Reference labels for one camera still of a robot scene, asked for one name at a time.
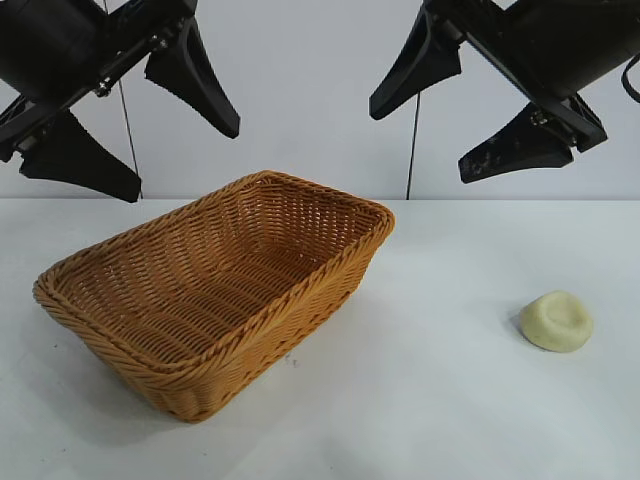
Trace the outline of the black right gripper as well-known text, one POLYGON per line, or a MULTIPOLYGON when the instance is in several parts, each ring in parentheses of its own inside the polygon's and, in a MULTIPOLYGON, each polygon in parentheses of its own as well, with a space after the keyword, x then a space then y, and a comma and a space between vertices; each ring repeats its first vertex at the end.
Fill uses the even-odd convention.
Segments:
POLYGON ((381 120, 411 97, 461 73, 458 30, 520 90, 528 104, 459 161, 468 184, 573 161, 607 134, 579 93, 639 52, 636 1, 427 1, 391 69, 369 97, 381 120))

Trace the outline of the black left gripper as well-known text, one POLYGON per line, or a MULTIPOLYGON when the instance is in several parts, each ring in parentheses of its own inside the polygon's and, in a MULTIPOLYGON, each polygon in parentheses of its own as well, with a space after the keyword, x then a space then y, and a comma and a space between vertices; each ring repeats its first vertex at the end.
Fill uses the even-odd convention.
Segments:
MULTIPOLYGON (((37 126, 91 91, 105 94, 164 43, 165 49, 150 55, 145 78, 236 138, 240 116, 191 19, 196 8, 194 1, 127 1, 108 13, 95 1, 2 2, 1 79, 19 94, 1 114, 2 161, 37 126)), ((46 124, 21 155, 26 178, 77 185, 129 203, 139 199, 138 174, 69 111, 46 124)))

